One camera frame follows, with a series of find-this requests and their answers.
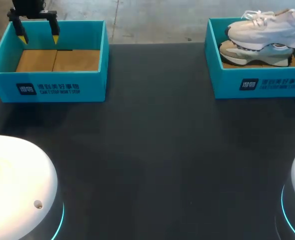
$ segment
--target white sneaker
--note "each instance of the white sneaker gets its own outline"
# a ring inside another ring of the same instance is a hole
[[[291,63],[293,49],[284,45],[271,44],[261,51],[241,48],[231,41],[225,41],[219,47],[219,53],[233,65],[244,66],[254,60],[278,67],[288,67]]]
[[[242,18],[225,31],[235,44],[251,50],[261,50],[269,44],[282,44],[295,49],[295,9],[280,13],[246,11]]]

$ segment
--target teal box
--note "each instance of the teal box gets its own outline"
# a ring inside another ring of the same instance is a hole
[[[57,44],[48,21],[22,22],[25,45],[7,26],[0,42],[0,98],[4,103],[103,102],[109,39],[105,21],[58,21]],[[15,72],[23,50],[100,50],[98,71]]]
[[[240,20],[210,18],[207,23],[205,56],[215,98],[295,97],[295,67],[223,68],[218,46],[228,40],[228,25]]]

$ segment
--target concrete floor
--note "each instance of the concrete floor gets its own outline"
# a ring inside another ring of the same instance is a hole
[[[0,0],[0,40],[11,0]],[[46,0],[59,20],[105,20],[110,43],[203,42],[208,18],[295,8],[295,0]]]

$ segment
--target cardboard box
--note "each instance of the cardboard box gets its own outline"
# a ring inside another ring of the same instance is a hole
[[[207,23],[205,56],[215,98],[295,97],[295,66],[228,68],[222,63],[218,46],[228,40],[228,25],[237,21],[241,19],[210,18]]]
[[[100,50],[57,51],[53,72],[97,71]]]
[[[16,36],[12,22],[0,42],[0,98],[4,103],[105,100],[109,38],[104,21],[58,21],[57,44],[48,21],[23,21],[22,24],[28,44]],[[99,51],[98,67],[86,71],[16,72],[24,50],[96,50],[96,53]]]
[[[24,50],[16,72],[52,72],[57,50]]]

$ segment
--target black table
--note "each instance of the black table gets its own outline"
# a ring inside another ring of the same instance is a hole
[[[203,43],[111,45],[106,102],[3,104],[51,158],[64,240],[277,240],[295,99],[215,100]]]

